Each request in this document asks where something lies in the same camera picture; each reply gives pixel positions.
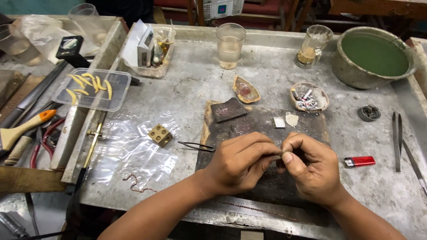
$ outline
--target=person's left hand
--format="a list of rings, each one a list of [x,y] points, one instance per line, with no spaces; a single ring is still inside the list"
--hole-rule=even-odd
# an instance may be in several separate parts
[[[282,152],[259,132],[227,139],[217,148],[209,165],[197,172],[198,184],[208,198],[251,190]]]

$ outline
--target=coconut shell ashtray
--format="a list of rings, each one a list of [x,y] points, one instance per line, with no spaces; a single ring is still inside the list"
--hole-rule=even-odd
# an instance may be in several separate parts
[[[329,106],[329,98],[317,85],[299,82],[290,89],[290,98],[296,109],[306,112],[320,112]]]
[[[239,76],[234,77],[233,90],[237,97],[244,103],[256,102],[261,99],[258,90]]]

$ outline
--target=hand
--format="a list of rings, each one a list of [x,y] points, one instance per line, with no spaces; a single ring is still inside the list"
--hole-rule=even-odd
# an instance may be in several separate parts
[[[208,198],[251,190],[281,153],[270,138],[259,132],[227,139],[209,165],[199,170],[200,188]]]
[[[326,144],[305,134],[291,132],[282,143],[283,162],[279,172],[288,169],[303,198],[325,207],[338,204],[349,195],[339,181],[338,158]],[[301,159],[307,159],[309,165]]]

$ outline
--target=tweezers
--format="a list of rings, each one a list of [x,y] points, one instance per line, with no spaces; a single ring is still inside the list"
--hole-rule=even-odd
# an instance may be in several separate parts
[[[200,143],[180,142],[180,141],[178,141],[178,143],[181,143],[182,145],[187,146],[189,148],[200,150],[200,151],[205,151],[205,152],[214,152],[216,150],[212,146],[203,145],[203,144],[200,144]],[[199,146],[205,147],[205,148],[190,146],[189,144],[199,145]]]
[[[398,114],[398,123],[396,125],[396,112],[393,112],[392,129],[393,129],[393,145],[395,147],[396,172],[399,173],[401,171],[400,159],[402,155],[403,130],[402,130],[402,117],[400,114]]]

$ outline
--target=green liquid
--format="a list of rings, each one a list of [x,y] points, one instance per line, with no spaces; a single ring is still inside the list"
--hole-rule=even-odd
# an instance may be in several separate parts
[[[353,34],[341,42],[346,56],[359,67],[381,76],[400,76],[409,63],[406,55],[394,43],[372,34]]]

